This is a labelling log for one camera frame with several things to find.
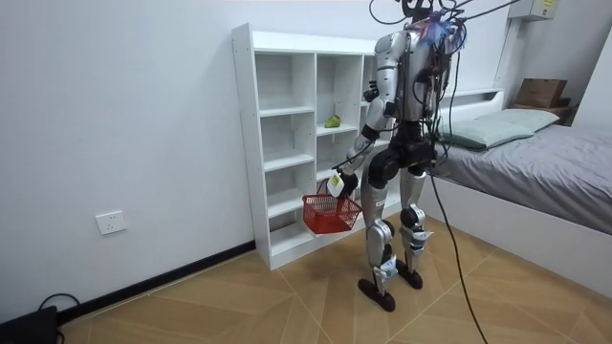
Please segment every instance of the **electrical outlet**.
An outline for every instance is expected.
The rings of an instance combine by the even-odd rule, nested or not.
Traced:
[[[98,215],[96,216],[96,221],[98,221],[99,232],[102,233],[102,235],[127,229],[127,223],[125,222],[122,211]]]

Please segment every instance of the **bed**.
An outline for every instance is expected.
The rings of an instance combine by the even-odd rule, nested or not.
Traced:
[[[502,90],[466,95],[453,125],[502,109]],[[612,297],[611,140],[551,126],[487,152],[451,147],[434,177],[450,224]],[[429,179],[419,207],[444,221]]]
[[[612,235],[612,136],[553,125],[484,152],[452,147],[435,174]]]

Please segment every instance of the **robot leg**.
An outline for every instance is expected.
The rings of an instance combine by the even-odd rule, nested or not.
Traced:
[[[358,286],[367,297],[378,303],[385,311],[395,311],[395,300],[387,291],[387,283],[398,271],[395,267],[396,256],[390,245],[395,234],[393,226],[382,219],[387,188],[382,189],[368,184],[367,163],[361,177],[361,208],[365,220],[365,244],[367,258],[372,268],[374,282],[361,279]]]
[[[402,243],[404,244],[405,263],[398,261],[398,271],[408,284],[416,289],[423,288],[423,279],[417,267],[419,256],[423,254],[424,246],[433,234],[424,229],[426,215],[416,203],[421,197],[421,191],[426,180],[426,172],[419,168],[404,168],[402,170]]]

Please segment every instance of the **humanoid robot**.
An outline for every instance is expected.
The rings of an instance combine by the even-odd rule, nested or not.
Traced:
[[[425,42],[426,26],[432,20],[440,23],[440,17],[444,15],[444,10],[434,12],[431,1],[428,2],[429,7],[424,7],[424,0],[416,0],[415,4],[412,0],[402,0],[404,15],[412,18],[412,23],[377,42],[376,82],[371,82],[372,89],[365,94],[366,100],[370,101],[366,123],[348,151],[346,162],[337,168],[344,184],[339,198],[343,198],[357,188],[359,181],[355,171],[365,163],[361,176],[361,207],[373,281],[361,279],[359,288],[388,312],[395,310],[393,296],[387,291],[387,283],[394,275],[399,273],[414,289],[423,287],[423,279],[417,271],[418,260],[432,233],[424,228],[426,216],[417,206],[417,201],[426,171],[436,159],[434,147],[424,135],[423,127],[424,123],[437,119],[436,101],[439,104],[439,97],[448,85],[453,50],[459,49],[453,47],[457,46],[453,43],[457,32],[449,22],[446,22],[447,29],[442,34]],[[373,143],[392,118],[397,133],[388,148],[366,162],[366,156],[374,148]],[[403,239],[405,262],[393,254],[390,243],[396,230],[382,218],[387,183],[398,173],[401,173],[403,208],[399,235]]]

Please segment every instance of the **white wall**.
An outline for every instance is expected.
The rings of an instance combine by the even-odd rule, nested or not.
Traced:
[[[558,0],[555,19],[524,23],[517,42],[522,52],[514,64],[509,101],[523,78],[569,80],[564,97],[580,103],[601,48],[612,27],[610,0]]]
[[[393,1],[376,9],[399,14]],[[86,301],[252,239],[230,42],[246,22],[393,30],[365,1],[0,2],[0,321],[54,292]],[[470,42],[497,42],[500,28]],[[466,50],[469,65],[501,52],[481,48]],[[461,88],[481,87],[470,73]],[[103,238],[94,216],[116,209],[129,229]]]
[[[573,126],[610,133],[612,130],[612,112],[608,100],[610,76],[612,76],[612,33],[608,35]]]

